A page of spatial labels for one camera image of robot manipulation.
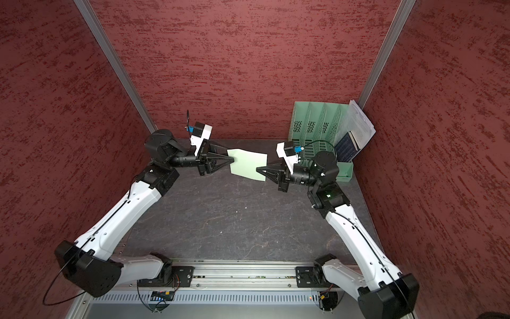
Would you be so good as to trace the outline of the light green square paper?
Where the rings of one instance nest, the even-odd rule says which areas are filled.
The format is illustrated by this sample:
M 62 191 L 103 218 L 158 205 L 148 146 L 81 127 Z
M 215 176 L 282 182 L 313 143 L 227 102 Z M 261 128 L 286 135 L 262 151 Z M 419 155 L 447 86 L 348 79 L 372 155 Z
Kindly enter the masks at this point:
M 266 181 L 266 177 L 258 173 L 256 169 L 267 165 L 267 154 L 242 149 L 230 149 L 227 153 L 234 159 L 230 165 L 231 174 L 259 182 Z

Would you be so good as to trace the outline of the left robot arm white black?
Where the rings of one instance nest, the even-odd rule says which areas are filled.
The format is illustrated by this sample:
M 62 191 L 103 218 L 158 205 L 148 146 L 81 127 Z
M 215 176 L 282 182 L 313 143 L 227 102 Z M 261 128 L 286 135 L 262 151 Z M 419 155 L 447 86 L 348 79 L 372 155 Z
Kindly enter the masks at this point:
M 226 148 L 210 142 L 211 130 L 194 126 L 190 149 L 180 145 L 169 130 L 157 130 L 147 138 L 151 161 L 135 176 L 128 192 L 87 232 L 56 248 L 65 279 L 93 297 L 138 280 L 162 287 L 173 282 L 171 261 L 166 257 L 115 257 L 114 251 L 138 219 L 172 188 L 178 168 L 196 167 L 205 175 L 234 163 Z

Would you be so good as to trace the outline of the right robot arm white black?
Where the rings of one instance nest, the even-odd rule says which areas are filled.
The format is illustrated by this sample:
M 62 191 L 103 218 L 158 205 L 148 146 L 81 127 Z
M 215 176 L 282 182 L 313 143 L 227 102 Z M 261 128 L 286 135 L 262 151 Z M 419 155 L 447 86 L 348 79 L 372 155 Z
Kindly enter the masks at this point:
M 316 262 L 326 282 L 357 300 L 365 318 L 414 316 L 420 285 L 412 274 L 403 274 L 387 258 L 360 222 L 353 206 L 337 183 L 337 156 L 317 153 L 309 167 L 297 164 L 299 156 L 283 155 L 280 162 L 256 171 L 287 191 L 295 183 L 307 188 L 312 207 L 340 236 L 359 267 L 359 272 L 328 255 Z

